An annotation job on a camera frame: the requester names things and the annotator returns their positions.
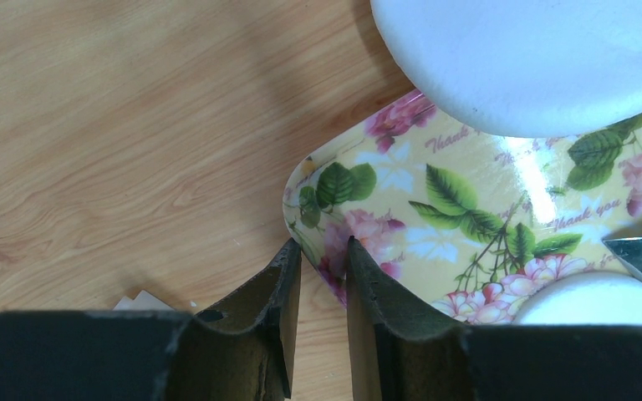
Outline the floral yellow tray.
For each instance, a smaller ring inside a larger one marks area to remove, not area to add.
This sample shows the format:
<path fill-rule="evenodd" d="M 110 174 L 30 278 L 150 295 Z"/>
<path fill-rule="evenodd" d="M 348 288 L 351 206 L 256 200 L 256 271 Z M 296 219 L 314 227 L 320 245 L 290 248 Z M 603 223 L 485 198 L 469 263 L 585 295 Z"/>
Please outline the floral yellow tray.
<path fill-rule="evenodd" d="M 642 235 L 642 113 L 585 135 L 499 137 L 412 91 L 302 161 L 283 215 L 340 301 L 353 237 L 449 317 L 510 323 L 551 282 L 624 273 L 603 240 Z"/>

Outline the white dough ball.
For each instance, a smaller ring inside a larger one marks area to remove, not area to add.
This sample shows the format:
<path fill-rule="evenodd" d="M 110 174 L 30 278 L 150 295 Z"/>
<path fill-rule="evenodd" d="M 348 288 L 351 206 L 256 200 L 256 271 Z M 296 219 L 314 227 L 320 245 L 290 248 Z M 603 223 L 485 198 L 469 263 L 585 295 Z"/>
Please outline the white dough ball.
<path fill-rule="evenodd" d="M 374 1 L 396 64 L 491 135 L 586 134 L 642 113 L 642 1 Z"/>

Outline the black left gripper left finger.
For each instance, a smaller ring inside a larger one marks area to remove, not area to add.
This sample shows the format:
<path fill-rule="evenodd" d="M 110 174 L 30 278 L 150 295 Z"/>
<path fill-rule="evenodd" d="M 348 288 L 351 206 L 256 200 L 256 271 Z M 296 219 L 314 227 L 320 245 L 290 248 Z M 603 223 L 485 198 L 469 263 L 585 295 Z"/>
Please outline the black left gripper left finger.
<path fill-rule="evenodd" d="M 290 398 L 301 249 L 198 313 L 0 312 L 0 400 Z"/>

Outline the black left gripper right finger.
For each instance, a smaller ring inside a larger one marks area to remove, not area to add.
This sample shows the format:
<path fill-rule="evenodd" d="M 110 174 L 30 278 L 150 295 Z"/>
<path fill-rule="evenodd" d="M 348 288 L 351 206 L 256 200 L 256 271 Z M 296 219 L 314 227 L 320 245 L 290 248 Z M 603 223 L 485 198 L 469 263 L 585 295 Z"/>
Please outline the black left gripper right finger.
<path fill-rule="evenodd" d="M 347 256 L 356 400 L 642 400 L 642 327 L 472 326 Z"/>

